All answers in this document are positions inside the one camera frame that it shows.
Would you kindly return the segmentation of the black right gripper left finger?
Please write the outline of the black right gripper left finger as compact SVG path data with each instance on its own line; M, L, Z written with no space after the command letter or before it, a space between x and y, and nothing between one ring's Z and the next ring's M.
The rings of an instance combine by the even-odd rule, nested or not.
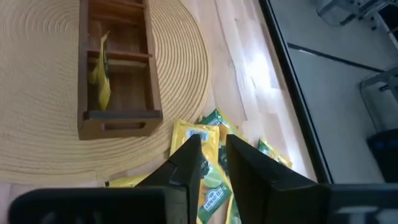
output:
M201 141L191 136L135 187L36 189L9 207L9 223L195 223Z

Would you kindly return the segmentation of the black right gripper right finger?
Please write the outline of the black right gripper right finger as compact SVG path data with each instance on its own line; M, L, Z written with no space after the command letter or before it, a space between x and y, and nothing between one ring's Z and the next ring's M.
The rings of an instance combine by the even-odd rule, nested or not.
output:
M243 223L397 223L397 184L319 184L232 134L226 155Z

